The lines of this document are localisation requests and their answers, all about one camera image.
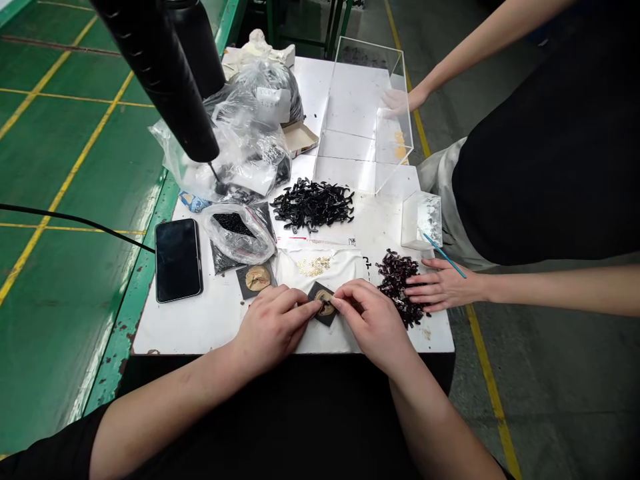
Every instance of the gray floor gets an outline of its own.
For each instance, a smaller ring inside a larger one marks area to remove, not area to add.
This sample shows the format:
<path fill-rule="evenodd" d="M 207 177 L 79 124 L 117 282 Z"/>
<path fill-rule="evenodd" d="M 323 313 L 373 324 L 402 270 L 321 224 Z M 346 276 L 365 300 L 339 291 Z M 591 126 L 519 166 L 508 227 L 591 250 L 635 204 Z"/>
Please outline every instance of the gray floor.
<path fill-rule="evenodd" d="M 476 0 L 389 0 L 411 81 L 418 84 L 484 18 Z M 348 36 L 394 46 L 383 0 L 351 16 Z M 432 152 L 467 135 L 547 56 L 525 41 L 465 72 L 420 108 Z M 412 163 L 421 161 L 419 138 Z M 494 273 L 640 261 L 556 261 Z M 640 323 L 610 315 L 520 305 L 475 305 L 525 479 L 604 479 L 635 448 Z M 451 398 L 492 454 L 504 461 L 466 315 L 450 311 L 457 347 Z"/>

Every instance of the phone screen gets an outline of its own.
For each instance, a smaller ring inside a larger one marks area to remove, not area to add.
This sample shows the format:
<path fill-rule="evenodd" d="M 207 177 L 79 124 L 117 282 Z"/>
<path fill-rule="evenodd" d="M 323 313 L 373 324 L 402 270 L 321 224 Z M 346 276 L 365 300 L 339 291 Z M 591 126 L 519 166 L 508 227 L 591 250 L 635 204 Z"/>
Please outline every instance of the phone screen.
<path fill-rule="evenodd" d="M 156 299 L 159 303 L 202 293 L 198 224 L 193 219 L 155 228 Z"/>

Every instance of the hand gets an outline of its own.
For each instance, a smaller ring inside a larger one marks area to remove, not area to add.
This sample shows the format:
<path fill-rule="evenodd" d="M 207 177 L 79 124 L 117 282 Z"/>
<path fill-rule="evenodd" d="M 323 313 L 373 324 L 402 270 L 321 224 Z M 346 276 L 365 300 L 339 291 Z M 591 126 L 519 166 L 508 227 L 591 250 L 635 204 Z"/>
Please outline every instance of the hand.
<path fill-rule="evenodd" d="M 260 292 L 230 344 L 247 381 L 271 370 L 295 350 L 321 306 L 320 300 L 309 302 L 304 292 L 286 285 Z"/>
<path fill-rule="evenodd" d="M 385 105 L 388 106 L 390 112 L 388 117 L 397 117 L 407 111 L 407 104 L 409 104 L 409 111 L 412 112 L 427 101 L 430 92 L 420 88 L 420 86 L 414 88 L 409 94 L 404 93 L 402 90 L 385 90 L 382 100 Z"/>
<path fill-rule="evenodd" d="M 439 272 L 416 275 L 407 283 L 430 283 L 424 287 L 405 289 L 405 295 L 415 303 L 432 303 L 423 308 L 425 312 L 436 312 L 475 301 L 485 300 L 485 279 L 487 275 L 474 273 L 458 265 L 467 278 L 462 278 L 446 260 L 425 259 L 426 266 L 440 269 Z"/>
<path fill-rule="evenodd" d="M 360 350 L 389 377 L 417 357 L 393 302 L 369 282 L 345 283 L 331 302 L 347 320 Z"/>

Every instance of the green floor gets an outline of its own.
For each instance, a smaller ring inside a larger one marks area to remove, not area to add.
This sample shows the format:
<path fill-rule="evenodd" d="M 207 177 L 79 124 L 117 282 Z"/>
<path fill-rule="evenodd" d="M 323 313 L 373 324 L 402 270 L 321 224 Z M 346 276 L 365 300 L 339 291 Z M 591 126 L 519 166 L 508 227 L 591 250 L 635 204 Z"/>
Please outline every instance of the green floor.
<path fill-rule="evenodd" d="M 33 0 L 0 29 L 0 203 L 142 238 L 163 174 L 147 131 L 159 116 L 116 52 L 87 0 Z M 0 211 L 0 456 L 81 413 L 138 255 L 42 220 Z"/>

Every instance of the black sleeve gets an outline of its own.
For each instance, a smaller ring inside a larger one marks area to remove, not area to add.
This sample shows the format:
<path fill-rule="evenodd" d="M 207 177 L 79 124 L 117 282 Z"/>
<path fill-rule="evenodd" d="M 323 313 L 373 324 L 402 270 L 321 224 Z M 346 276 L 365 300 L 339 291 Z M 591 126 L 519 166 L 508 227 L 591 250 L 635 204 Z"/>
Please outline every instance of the black sleeve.
<path fill-rule="evenodd" d="M 0 461 L 0 478 L 88 479 L 93 440 L 109 405 Z"/>

